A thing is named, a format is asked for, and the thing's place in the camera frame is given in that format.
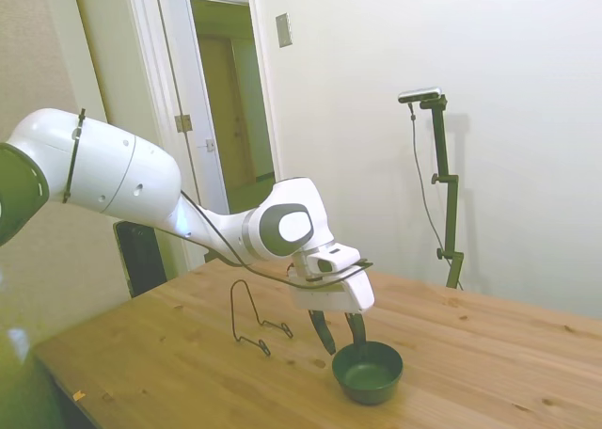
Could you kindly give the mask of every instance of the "wood grain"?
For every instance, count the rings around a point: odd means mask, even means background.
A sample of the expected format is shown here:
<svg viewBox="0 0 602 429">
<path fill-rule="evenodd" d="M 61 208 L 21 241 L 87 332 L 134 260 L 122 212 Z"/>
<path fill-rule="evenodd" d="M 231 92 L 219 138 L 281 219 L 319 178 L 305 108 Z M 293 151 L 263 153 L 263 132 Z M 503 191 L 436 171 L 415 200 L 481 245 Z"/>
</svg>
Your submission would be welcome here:
<svg viewBox="0 0 602 429">
<path fill-rule="evenodd" d="M 282 265 L 269 265 L 273 273 Z M 214 261 L 40 345 L 37 354 L 102 428 L 592 428 L 602 427 L 602 322 L 375 272 L 369 339 L 393 345 L 404 376 L 376 407 L 348 401 L 305 311 L 284 285 Z M 243 288 L 234 341 L 232 282 Z M 342 314 L 326 315 L 337 346 Z"/>
</svg>

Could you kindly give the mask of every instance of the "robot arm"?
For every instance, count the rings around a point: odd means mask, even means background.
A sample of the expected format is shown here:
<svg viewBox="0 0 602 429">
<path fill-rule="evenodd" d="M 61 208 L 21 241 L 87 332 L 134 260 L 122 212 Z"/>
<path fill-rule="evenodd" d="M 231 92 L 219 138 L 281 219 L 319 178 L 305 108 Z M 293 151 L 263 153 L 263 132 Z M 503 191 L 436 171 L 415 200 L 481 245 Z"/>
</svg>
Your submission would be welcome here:
<svg viewBox="0 0 602 429">
<path fill-rule="evenodd" d="M 232 265 L 293 257 L 289 276 L 301 308 L 361 313 L 372 306 L 359 252 L 335 242 L 310 179 L 279 182 L 258 208 L 232 215 L 198 207 L 181 185 L 175 160 L 150 142 L 83 115 L 41 109 L 0 144 L 0 246 L 46 201 L 62 201 L 167 231 Z"/>
</svg>

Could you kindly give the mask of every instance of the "baseboard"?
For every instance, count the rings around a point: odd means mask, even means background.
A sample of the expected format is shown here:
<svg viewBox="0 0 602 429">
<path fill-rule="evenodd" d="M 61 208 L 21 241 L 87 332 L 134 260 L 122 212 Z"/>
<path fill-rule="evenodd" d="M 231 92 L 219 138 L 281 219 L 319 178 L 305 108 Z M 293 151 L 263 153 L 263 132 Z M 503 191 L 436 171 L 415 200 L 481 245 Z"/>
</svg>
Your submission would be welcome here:
<svg viewBox="0 0 602 429">
<path fill-rule="evenodd" d="M 276 178 L 276 174 L 274 172 L 264 173 L 263 175 L 260 175 L 259 177 L 257 177 L 255 179 L 255 183 L 259 183 L 264 180 L 275 179 L 275 178 Z"/>
</svg>

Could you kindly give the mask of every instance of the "white wall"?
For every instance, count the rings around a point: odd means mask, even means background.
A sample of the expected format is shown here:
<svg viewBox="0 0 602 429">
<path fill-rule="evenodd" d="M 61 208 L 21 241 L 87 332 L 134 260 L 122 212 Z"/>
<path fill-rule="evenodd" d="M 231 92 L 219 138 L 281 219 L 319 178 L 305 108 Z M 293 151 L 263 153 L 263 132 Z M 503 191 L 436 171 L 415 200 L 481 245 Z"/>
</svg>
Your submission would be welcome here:
<svg viewBox="0 0 602 429">
<path fill-rule="evenodd" d="M 270 139 L 267 134 L 255 42 L 247 39 L 232 39 L 231 41 L 255 176 L 260 177 L 274 173 L 274 164 L 270 151 Z"/>
<path fill-rule="evenodd" d="M 0 142 L 43 107 L 104 118 L 75 0 L 0 0 L 0 26 Z M 128 298 L 103 215 L 48 203 L 0 247 L 0 427 L 63 427 L 33 346 Z"/>
<path fill-rule="evenodd" d="M 341 241 L 445 283 L 395 99 L 441 86 L 465 287 L 602 317 L 602 0 L 255 1 L 284 176 L 317 182 Z M 430 177 L 427 113 L 418 126 Z M 427 185 L 443 231 L 445 188 Z"/>
</svg>

